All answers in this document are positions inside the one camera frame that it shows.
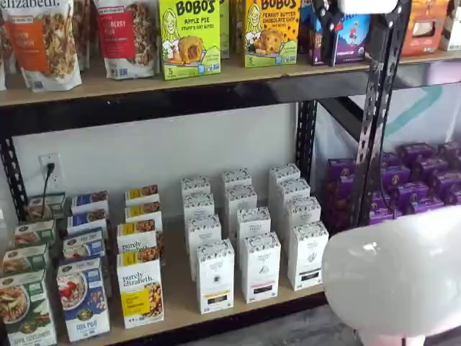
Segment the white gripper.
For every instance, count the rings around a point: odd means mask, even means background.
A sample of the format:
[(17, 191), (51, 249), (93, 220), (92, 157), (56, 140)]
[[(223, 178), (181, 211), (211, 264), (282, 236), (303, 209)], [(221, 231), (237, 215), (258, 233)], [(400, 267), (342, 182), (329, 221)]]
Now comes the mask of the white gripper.
[(397, 0), (313, 0), (315, 15), (322, 27), (321, 59), (330, 66), (336, 65), (338, 35), (336, 26), (344, 13), (390, 13)]

